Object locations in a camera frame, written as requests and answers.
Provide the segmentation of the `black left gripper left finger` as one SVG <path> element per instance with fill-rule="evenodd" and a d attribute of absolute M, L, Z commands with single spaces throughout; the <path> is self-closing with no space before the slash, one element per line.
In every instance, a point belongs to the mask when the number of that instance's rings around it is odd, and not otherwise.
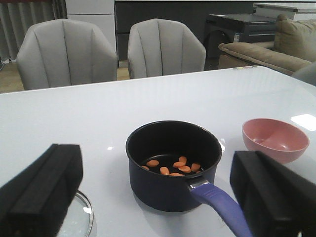
<path fill-rule="evenodd" d="M 2 237 L 54 237 L 82 181 L 79 145 L 51 145 L 0 189 Z"/>

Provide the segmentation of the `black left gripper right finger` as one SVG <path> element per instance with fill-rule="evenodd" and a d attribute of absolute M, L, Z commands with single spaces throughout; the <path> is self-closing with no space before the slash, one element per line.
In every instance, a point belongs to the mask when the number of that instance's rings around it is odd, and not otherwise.
<path fill-rule="evenodd" d="M 314 237 L 316 185 L 259 151 L 236 151 L 230 184 L 255 237 Z"/>

